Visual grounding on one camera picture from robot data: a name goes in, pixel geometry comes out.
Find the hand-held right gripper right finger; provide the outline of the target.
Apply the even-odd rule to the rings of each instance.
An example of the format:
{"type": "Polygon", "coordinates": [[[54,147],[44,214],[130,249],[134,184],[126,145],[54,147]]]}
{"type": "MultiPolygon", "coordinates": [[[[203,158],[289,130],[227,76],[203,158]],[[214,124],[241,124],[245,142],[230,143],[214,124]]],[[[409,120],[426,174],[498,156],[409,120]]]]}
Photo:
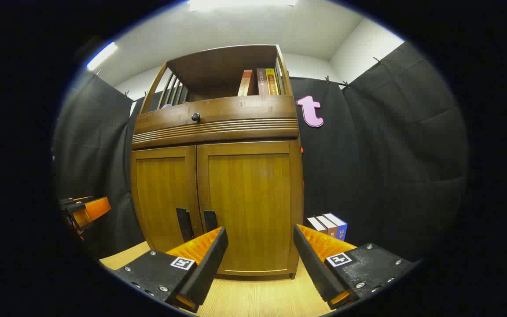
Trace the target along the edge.
{"type": "Polygon", "coordinates": [[[357,247],[304,225],[294,225],[293,240],[312,283],[332,310],[373,296],[416,267],[376,243],[357,247]]]}

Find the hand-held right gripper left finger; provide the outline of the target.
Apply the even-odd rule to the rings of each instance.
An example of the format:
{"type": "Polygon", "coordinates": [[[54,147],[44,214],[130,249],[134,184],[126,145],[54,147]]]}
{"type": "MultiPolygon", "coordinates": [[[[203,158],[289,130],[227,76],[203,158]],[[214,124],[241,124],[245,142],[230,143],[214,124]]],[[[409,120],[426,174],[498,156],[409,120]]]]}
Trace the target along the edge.
{"type": "Polygon", "coordinates": [[[156,301],[197,313],[227,247],[227,231],[218,227],[170,251],[150,250],[115,269],[114,275],[156,301]]]}

